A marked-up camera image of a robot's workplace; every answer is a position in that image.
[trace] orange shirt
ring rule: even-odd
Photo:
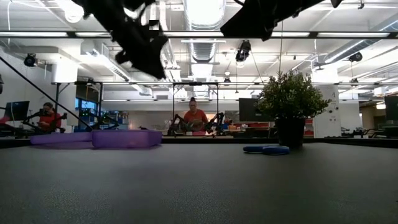
[[[55,114],[51,116],[41,116],[39,122],[46,122],[47,124],[51,124],[51,122],[55,119]],[[55,127],[60,128],[61,127],[61,119],[59,119],[55,123]],[[49,131],[50,127],[41,127],[45,131]]]
[[[206,114],[203,110],[197,109],[197,112],[195,114],[193,114],[191,111],[188,111],[184,115],[184,121],[186,123],[191,122],[196,119],[203,121],[204,123],[208,122]]]

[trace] woman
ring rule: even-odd
[[[184,121],[191,123],[194,131],[204,130],[203,123],[208,122],[205,112],[197,108],[197,101],[194,97],[189,101],[189,111],[185,113]]]
[[[51,127],[51,123],[55,118],[61,117],[60,114],[57,113],[55,115],[55,110],[52,106],[52,103],[45,103],[43,105],[43,110],[47,112],[47,116],[41,116],[39,122],[37,123],[39,127],[41,127],[44,131],[52,131],[53,128]],[[57,120],[55,123],[55,127],[61,127],[61,119]]]

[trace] hanging light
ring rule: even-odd
[[[55,0],[60,8],[65,12],[65,19],[70,23],[77,23],[83,18],[84,9],[73,1]]]

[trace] purple tray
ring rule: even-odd
[[[33,145],[87,141],[91,141],[91,133],[53,133],[30,137],[30,143]]]
[[[162,142],[162,132],[151,130],[96,130],[93,131],[95,148],[148,148]]]

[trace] computer monitor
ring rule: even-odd
[[[27,117],[28,110],[29,101],[10,102],[7,103],[4,116],[7,116],[10,121],[23,121]]]
[[[398,120],[398,96],[386,96],[384,102],[386,104],[386,120]]]
[[[254,104],[257,99],[239,98],[239,121],[241,122],[270,122],[270,116],[261,113]]]

